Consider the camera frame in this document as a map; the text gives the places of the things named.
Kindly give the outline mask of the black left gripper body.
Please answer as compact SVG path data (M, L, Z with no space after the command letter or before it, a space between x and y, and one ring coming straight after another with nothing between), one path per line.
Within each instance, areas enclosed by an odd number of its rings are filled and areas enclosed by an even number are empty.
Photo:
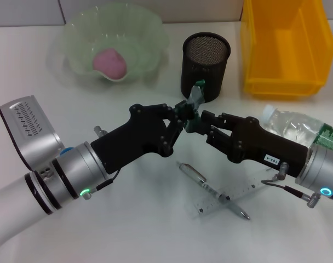
M165 133L170 120L140 119L142 105L135 104L129 109L129 120L119 128L91 142L91 147L108 174L133 162L147 153L162 157L161 136Z

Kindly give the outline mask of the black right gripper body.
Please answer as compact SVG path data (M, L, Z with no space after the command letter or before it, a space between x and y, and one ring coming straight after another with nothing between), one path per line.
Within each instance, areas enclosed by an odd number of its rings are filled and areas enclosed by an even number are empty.
M306 164L308 148L264 130L258 119L226 116L224 129L231 131L225 154L229 161L256 161L275 170L285 163L286 174L297 177Z

